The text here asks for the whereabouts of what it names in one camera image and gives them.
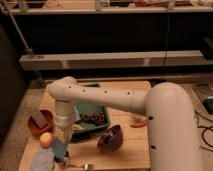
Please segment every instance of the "spoon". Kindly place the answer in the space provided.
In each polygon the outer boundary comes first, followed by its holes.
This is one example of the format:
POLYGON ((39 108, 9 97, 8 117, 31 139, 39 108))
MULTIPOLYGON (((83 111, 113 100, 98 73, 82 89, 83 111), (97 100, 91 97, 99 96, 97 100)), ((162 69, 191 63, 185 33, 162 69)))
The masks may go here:
POLYGON ((78 165, 74 165, 74 164, 69 164, 68 167, 77 167, 77 168, 82 168, 83 170, 87 170, 87 171, 92 171, 95 169, 95 165, 94 164, 89 164, 89 163, 85 163, 81 166, 78 165))

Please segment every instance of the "green tray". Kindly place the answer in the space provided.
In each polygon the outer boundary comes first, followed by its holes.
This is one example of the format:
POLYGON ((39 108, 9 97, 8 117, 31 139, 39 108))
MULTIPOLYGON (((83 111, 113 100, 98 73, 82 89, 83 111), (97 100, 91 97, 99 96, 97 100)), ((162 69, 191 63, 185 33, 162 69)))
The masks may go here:
MULTIPOLYGON (((100 87, 100 85, 99 84, 90 84, 90 85, 87 85, 87 87, 100 87)), ((103 125, 99 125, 99 126, 97 126, 95 124, 91 124, 91 123, 86 123, 83 121, 77 122, 77 124, 79 126, 83 127, 84 130, 74 131, 73 136, 72 136, 72 142, 89 138, 91 136, 91 134, 93 134, 94 132, 106 129, 110 125, 110 119, 109 119, 107 109, 103 106, 77 101, 76 109, 79 113, 84 113, 84 114, 85 113, 90 114, 92 112, 102 112, 105 115, 105 118, 104 118, 105 122, 103 125)))

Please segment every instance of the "floor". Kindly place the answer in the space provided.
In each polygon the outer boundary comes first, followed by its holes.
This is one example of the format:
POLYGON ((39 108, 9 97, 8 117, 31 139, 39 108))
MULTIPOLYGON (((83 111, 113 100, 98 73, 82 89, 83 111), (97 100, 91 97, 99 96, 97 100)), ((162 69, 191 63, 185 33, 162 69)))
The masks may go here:
MULTIPOLYGON (((206 110, 201 105, 199 98, 193 91, 193 85, 181 84, 181 86, 183 86, 190 95, 194 108, 209 119, 213 120, 213 115, 208 115, 206 113, 206 110)), ((25 96, 23 97, 22 102, 20 103, 19 109, 17 110, 17 113, 14 117, 7 137, 5 138, 5 141, 0 149, 0 171, 18 170, 28 136, 30 135, 30 132, 27 128, 27 120, 29 118, 30 113, 35 112, 36 109, 38 109, 43 92, 44 89, 27 89, 25 96)), ((205 93, 202 92, 200 97, 205 97, 205 93)), ((209 123, 208 121, 205 121, 202 118, 200 119, 200 124, 206 126, 212 125, 212 123, 209 123)), ((213 144, 212 132, 208 132, 206 137, 208 138, 208 141, 213 144)), ((202 150, 202 153, 204 158, 205 171, 212 171, 213 152, 202 150)))

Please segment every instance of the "peach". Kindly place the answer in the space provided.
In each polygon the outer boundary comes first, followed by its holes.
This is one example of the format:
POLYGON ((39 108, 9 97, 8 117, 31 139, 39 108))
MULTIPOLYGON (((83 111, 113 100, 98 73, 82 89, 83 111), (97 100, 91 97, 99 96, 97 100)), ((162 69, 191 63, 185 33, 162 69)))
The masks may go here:
POLYGON ((53 134, 50 132, 44 132, 39 138, 39 143, 42 148, 49 148, 52 140, 53 134))

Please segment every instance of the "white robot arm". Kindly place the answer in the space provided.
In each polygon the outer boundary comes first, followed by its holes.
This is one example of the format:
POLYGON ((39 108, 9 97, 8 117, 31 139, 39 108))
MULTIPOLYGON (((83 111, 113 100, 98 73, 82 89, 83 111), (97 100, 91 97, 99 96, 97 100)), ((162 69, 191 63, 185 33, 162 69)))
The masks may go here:
POLYGON ((152 171, 203 171, 194 110, 187 93, 173 83, 149 91, 82 87, 73 77, 53 82, 54 122, 66 129, 75 121, 75 100, 87 101, 148 117, 152 171))

